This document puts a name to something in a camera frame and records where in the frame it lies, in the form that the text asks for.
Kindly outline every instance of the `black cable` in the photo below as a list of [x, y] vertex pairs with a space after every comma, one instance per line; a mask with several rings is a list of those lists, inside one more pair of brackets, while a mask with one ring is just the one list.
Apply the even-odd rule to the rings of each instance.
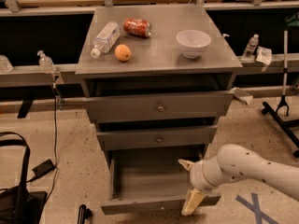
[[56, 184], [56, 176], [57, 176], [57, 173], [59, 171], [58, 169], [58, 159], [57, 159], [57, 116], [56, 116], [56, 108], [57, 108], [57, 100], [56, 100], [56, 96], [54, 95], [54, 156], [55, 156], [55, 170], [56, 170], [56, 173], [54, 175], [54, 178], [53, 178], [53, 183], [52, 183], [52, 188], [50, 190], [50, 193], [45, 201], [45, 204], [47, 203], [50, 195], [53, 193], [53, 190], [55, 188], [55, 184]]
[[31, 178], [31, 179], [29, 179], [28, 181], [26, 181], [26, 183], [31, 183], [31, 182], [33, 182], [33, 181], [35, 181], [35, 180], [37, 180], [38, 179], [38, 177], [37, 176], [34, 176], [33, 178]]

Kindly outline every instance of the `red can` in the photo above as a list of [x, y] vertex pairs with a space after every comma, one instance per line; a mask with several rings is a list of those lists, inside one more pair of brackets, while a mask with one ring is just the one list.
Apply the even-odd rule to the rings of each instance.
[[151, 24], [141, 19], [126, 19], [123, 22], [123, 30], [128, 34], [149, 37], [151, 34]]

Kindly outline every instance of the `white bottle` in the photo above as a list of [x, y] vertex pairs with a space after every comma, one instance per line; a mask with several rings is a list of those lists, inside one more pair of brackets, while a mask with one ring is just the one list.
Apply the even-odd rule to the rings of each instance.
[[0, 55], [0, 71], [1, 72], [9, 72], [13, 70], [13, 66], [11, 65], [8, 57], [4, 55]]
[[242, 56], [242, 60], [249, 59], [252, 56], [254, 50], [256, 50], [258, 44], [259, 44], [259, 36], [255, 34], [249, 40], [249, 43], [246, 45], [246, 48], [245, 48], [243, 56]]
[[54, 73], [56, 71], [56, 67], [52, 59], [49, 56], [46, 56], [43, 50], [40, 50], [37, 53], [37, 56], [40, 56], [39, 65], [46, 74]]
[[93, 40], [94, 48], [91, 51], [91, 55], [97, 58], [102, 52], [109, 53], [120, 35], [120, 26], [116, 22], [110, 21]]

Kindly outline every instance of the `drawer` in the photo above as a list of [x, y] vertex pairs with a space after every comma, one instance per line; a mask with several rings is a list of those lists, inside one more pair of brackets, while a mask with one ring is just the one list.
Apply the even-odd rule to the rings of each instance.
[[98, 132], [97, 138], [104, 151], [125, 148], [173, 147], [189, 144], [210, 144], [216, 130], [217, 126], [211, 125], [142, 131]]
[[123, 122], [224, 116], [231, 91], [164, 93], [86, 98], [90, 120]]
[[86, 78], [86, 97], [188, 91], [227, 91], [232, 73]]
[[[199, 160], [199, 146], [157, 147], [112, 151], [111, 196], [101, 203], [106, 215], [181, 209], [189, 172], [178, 159]], [[219, 194], [206, 196], [201, 206], [215, 205]]]

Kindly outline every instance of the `floor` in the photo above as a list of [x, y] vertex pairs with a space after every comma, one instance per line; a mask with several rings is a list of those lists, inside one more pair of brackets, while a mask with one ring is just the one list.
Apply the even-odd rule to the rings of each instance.
[[[255, 95], [249, 105], [233, 100], [226, 117], [219, 121], [219, 129], [205, 159], [215, 156], [221, 146], [233, 143], [249, 148], [270, 161], [298, 166], [298, 160], [292, 156], [294, 144], [270, 115], [261, 113], [263, 101], [276, 108], [280, 100], [278, 93], [277, 97], [273, 97], [275, 94], [271, 91], [263, 96], [267, 94], [272, 97], [261, 98]], [[298, 119], [299, 97], [288, 97], [287, 102], [291, 107], [288, 119]], [[32, 169], [39, 163], [48, 158], [55, 160], [53, 101], [34, 101], [25, 119], [17, 119], [19, 107], [20, 103], [0, 104], [0, 132], [20, 133], [27, 140], [31, 148], [29, 179], [34, 176]], [[284, 108], [279, 110], [283, 118], [284, 112]], [[215, 190], [221, 193], [218, 204], [199, 208], [189, 217], [182, 216], [180, 210], [105, 216], [100, 204], [108, 198], [109, 170], [98, 145], [95, 129], [79, 99], [66, 100], [64, 110], [57, 111], [57, 127], [59, 172], [41, 224], [77, 223], [78, 209], [82, 204], [92, 210], [93, 217], [86, 220], [86, 223], [93, 224], [298, 223], [299, 202], [255, 180], [218, 187]], [[15, 147], [4, 148], [0, 153], [0, 188], [18, 184], [18, 155], [21, 157], [21, 151]], [[28, 189], [50, 193], [53, 178], [54, 173], [48, 174], [29, 183]], [[244, 205], [245, 202], [254, 204], [252, 198], [257, 198], [259, 204], [254, 212]], [[259, 212], [263, 222], [256, 218]]]

